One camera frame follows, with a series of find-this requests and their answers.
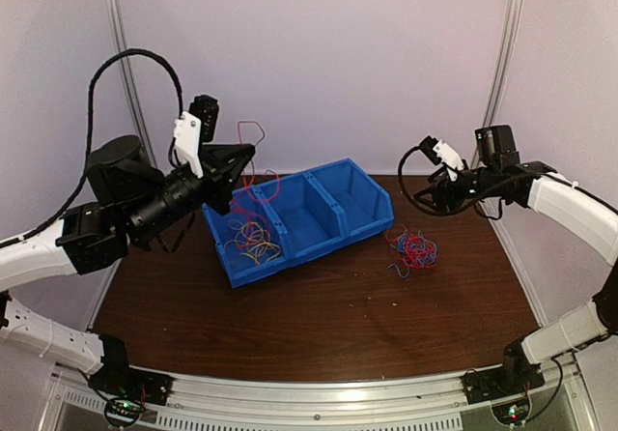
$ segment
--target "blue plastic bin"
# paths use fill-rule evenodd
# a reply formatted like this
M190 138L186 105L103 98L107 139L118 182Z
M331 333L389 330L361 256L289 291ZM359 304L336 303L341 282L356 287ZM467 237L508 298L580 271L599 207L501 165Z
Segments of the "blue plastic bin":
M268 221L270 240L281 246L281 255L261 265L241 256L233 240L233 219L204 206L204 216L214 245L233 288L289 267L304 264L347 245L374 236L393 226L390 196L350 159L313 168L281 179L279 195L266 204L253 201L242 189L234 192L239 205ZM276 181L251 187L257 199L267 199Z

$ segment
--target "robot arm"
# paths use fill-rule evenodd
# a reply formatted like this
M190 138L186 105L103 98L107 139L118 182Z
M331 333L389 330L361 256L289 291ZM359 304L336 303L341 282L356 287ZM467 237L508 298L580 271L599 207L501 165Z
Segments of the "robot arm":
M470 403L493 400L504 396L505 391L519 393L527 383L533 388L541 386L544 380L538 373L540 363L618 332L617 211L576 183L566 181L551 167L541 162L521 163L510 127L478 129L475 134L482 162L475 169L468 168L464 161L458 167L449 160L454 158L452 148L446 149L446 143L429 136L406 153L399 167L400 185L414 207L433 216L452 216L489 197L498 197L507 205L517 202L582 238L613 269L591 301L507 346L503 365L495 371L484 371L493 390L478 377L464 377ZM410 195L402 168L414 151L423 152L442 167L429 178L429 187Z
M171 379L130 368L124 343L49 320L8 290L56 275L87 274L150 242L203 204L229 212L232 191L254 146L212 145L217 101L200 96L176 121L179 162L167 176L150 166L136 136L116 138L88 157L87 179L97 202L67 212L38 235L0 246L0 342L10 340L91 375L89 384L113 395L143 386L147 401L164 404ZM141 388L137 388L141 397Z

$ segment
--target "white wall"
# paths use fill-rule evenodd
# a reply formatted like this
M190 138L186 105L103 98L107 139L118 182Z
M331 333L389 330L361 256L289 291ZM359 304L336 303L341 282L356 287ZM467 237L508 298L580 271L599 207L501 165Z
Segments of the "white wall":
M497 123L539 159L618 205L618 0L525 0ZM601 289L609 267L557 224L511 207L504 224L549 320ZM615 429L618 343L579 356L605 430Z
M259 120L258 166L280 172L350 157L393 173L428 133L471 157L505 10L506 0L123 0L129 45L168 57L187 101L219 99L217 140ZM155 67L136 68L165 165L173 90Z
M0 0L0 237L34 227L75 187L85 150L87 88L114 53L104 0ZM99 86L95 145L132 125L117 70ZM90 191L81 201L92 200ZM85 328L102 273L16 288L31 308ZM52 364L0 346L0 429L33 429Z

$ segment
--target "pile of rubber bands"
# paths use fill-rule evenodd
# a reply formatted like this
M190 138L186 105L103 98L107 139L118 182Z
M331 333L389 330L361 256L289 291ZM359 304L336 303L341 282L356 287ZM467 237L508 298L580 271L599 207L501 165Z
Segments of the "pile of rubber bands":
M281 255L281 246L270 240L270 233L257 221L242 223L238 219L230 220L230 228L237 231L228 244L235 244L239 255L248 257L255 265L265 264Z
M256 121L249 120L238 122L237 129L239 133L239 142L241 145L243 144L241 134L241 127L243 125L254 125L260 130L262 136L255 143L255 147L257 148L258 145L267 137L266 132ZM279 191L281 190L281 180L276 172L270 169L265 170L264 176L270 173L270 175L275 177L277 188L270 197L265 199L257 198L251 190L251 187L255 185L256 179L255 163L253 162L253 159L251 159L250 165L251 174L242 176L243 189L240 193L236 194L235 198L230 203L230 212L239 214L242 219L233 218L229 221L230 229L236 231L237 233L233 239L224 244L224 249L226 249L229 244L234 244L236 249L239 251L240 256L251 259L255 265L258 266L279 257L281 255L281 246L272 242L268 220L260 214L244 209L240 205L239 200L243 194L247 194L253 202L257 204L266 204L279 195Z
M384 233L384 237L388 244L397 250L399 260L407 268L406 273L402 273L397 264L391 264L389 269L396 269L399 277L406 279L409 277L410 270L431 269L437 263L437 245L423 236L420 231L418 235L408 232L404 225L403 233L397 238L391 238L388 231Z

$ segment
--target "table surface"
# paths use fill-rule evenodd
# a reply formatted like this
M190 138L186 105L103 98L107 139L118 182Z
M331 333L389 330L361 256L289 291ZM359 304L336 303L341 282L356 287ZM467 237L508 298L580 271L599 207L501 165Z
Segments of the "table surface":
M131 251L95 331L122 338L134 365L242 380L391 379L500 363L537 323L488 221L423 215L395 177L374 178L396 223L437 243L436 268L400 279L380 235L232 289L199 216L177 253Z

